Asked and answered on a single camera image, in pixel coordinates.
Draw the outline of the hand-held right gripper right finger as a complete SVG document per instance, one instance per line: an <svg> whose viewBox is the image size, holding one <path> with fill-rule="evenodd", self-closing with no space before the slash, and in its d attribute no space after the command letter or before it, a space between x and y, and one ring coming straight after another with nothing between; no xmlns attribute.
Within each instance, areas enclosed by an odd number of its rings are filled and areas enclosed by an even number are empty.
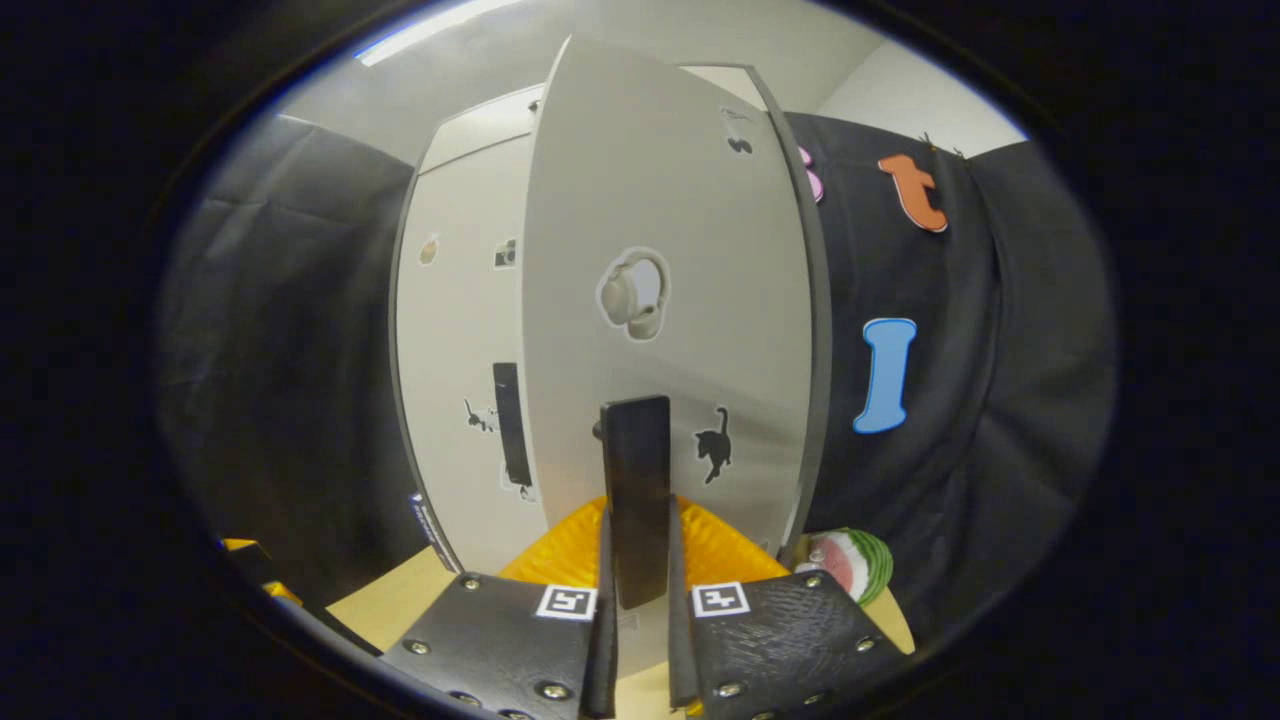
<svg viewBox="0 0 1280 720"><path fill-rule="evenodd" d="M691 583L692 546L669 498L669 697L695 720L832 720L908 653L824 570Z"/></svg>

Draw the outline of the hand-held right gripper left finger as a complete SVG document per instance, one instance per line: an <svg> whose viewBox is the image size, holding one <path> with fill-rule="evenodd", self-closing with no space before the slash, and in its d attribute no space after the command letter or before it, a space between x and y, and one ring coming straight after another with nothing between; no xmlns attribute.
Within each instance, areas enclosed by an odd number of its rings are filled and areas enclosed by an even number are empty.
<svg viewBox="0 0 1280 720"><path fill-rule="evenodd" d="M495 575L452 577L381 660L467 720L614 720L607 501L571 512Z"/></svg>

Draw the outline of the door of shoe cabinet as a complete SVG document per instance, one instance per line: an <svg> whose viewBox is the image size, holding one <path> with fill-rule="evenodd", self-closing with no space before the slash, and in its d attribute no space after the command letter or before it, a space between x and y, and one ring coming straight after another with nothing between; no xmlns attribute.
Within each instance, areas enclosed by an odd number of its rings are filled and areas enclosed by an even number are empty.
<svg viewBox="0 0 1280 720"><path fill-rule="evenodd" d="M673 492L783 548L806 479L813 304L771 117L576 35L538 111L522 241L521 406L548 521L605 493L602 405L664 395Z"/></svg>
<svg viewBox="0 0 1280 720"><path fill-rule="evenodd" d="M420 486L451 561L495 575L547 528L507 474L493 368L518 359L518 272L499 249L524 224L531 140L420 174L396 273L396 365Z"/></svg>

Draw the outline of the grey double-door shoe cabinet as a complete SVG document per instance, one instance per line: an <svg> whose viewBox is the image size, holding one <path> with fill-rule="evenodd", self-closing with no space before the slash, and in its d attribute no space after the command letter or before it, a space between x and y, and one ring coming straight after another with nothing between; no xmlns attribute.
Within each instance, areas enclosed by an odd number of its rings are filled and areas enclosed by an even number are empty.
<svg viewBox="0 0 1280 720"><path fill-rule="evenodd" d="M786 118L781 105L774 99L774 95L767 87L760 73L746 64L739 63L701 63L701 64L737 64L746 67L755 81L760 85L765 102L769 105L769 110L765 111L773 124L774 132L787 156L788 169L792 174L794 187L797 195L797 201L801 210L803 231L806 240L808 247L808 263L810 272L810 290L812 290L812 396L810 396L810 410L809 410L809 423L806 432L805 443L805 456L804 456L804 471L806 474L805 483L801 489L800 498L796 506L796 518L787 543L780 551L772 552L781 556L790 551L803 529L806 511L812 506L812 498L814 495L814 487L817 483L818 465L820 460L820 447L822 447L822 434L823 427L826 424L827 410L826 410L826 395L829 389L829 374L831 374L831 360L829 360L829 284L824 277L826 263L822 258L823 251L823 238L820 233L820 227L817 217L817 204L810 193L810 184L805 177L805 169L803 165L801 151L795 140L795 133ZM530 181L530 167L532 160L532 133L536 124L532 127L532 132L527 135L531 140L530 150L530 165L529 165L529 179L526 187L526 195L524 200L526 210L526 196L529 191ZM399 236L397 240L397 249L394 255L394 265L390 279L390 351L392 351L392 365L393 365L393 380L396 387L396 401L399 410L399 423L404 436L406 448L410 454L410 460L415 470L416 482L419 486L419 492L422 492L419 479L419 471L413 464L413 457L408 446L407 434L404 430L404 414L401 401L398 370L396 365L396 273L398 270L398 258L401 251L401 237L404 228L404 218L407 214L407 208L410 204L410 195L413 188L413 183L419 174L413 172L413 178L410 184L410 193L404 202L404 209L402 211L399 222ZM524 255L524 224L521 228L520 237L517 240L509 241L504 247L499 249L495 256L495 264L498 266L513 266L521 272L521 260ZM529 456L529 442L524 433L524 419L522 419L522 406L521 406L521 392L520 392L520 370L518 360L521 356L521 305L520 305L520 287L518 288L518 324L517 324L517 337L518 337L518 359L515 363L498 363L493 368L493 375L495 380L495 398L498 402L498 413L500 420L500 436L507 462L507 474L509 479L517 486L522 492L534 492L541 506L543 515L547 521L547 528L543 533L549 530L554 524L550 524L547 519L544 503L541 500L541 492L534 479L530 468Z"/></svg>

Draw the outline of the blue book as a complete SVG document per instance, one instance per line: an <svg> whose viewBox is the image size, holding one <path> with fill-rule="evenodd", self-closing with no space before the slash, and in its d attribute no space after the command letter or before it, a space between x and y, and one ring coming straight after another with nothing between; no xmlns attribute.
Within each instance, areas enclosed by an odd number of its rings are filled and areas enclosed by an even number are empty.
<svg viewBox="0 0 1280 720"><path fill-rule="evenodd" d="M443 533L442 525L438 521L430 502L428 501L425 493L415 492L410 496L410 506L413 510L413 515L417 518L422 533L426 536L428 544L434 550L435 555L439 557L442 565L457 574L463 571L463 566L457 559L453 550Z"/></svg>

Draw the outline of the toy watermelon slice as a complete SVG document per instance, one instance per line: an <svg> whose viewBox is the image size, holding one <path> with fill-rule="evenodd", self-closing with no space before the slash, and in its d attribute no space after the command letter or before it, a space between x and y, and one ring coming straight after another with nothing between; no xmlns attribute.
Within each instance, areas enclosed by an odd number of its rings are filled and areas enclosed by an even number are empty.
<svg viewBox="0 0 1280 720"><path fill-rule="evenodd" d="M837 529L808 537L808 556L795 571L829 574L859 605L873 603L893 575L893 555L878 537L859 529Z"/></svg>

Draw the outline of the black backdrop cloth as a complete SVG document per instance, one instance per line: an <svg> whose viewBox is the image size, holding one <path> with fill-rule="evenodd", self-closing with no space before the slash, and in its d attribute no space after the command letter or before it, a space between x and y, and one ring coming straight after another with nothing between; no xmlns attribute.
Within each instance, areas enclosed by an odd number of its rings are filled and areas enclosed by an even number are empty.
<svg viewBox="0 0 1280 720"><path fill-rule="evenodd" d="M1041 149L970 158L787 115L826 183L832 420L806 530L899 560L923 641L1037 565L1098 465L1117 342L1100 241ZM223 536L305 603L422 552L396 424L392 251L411 165L292 117L260 126L175 238L155 313L157 415Z"/></svg>

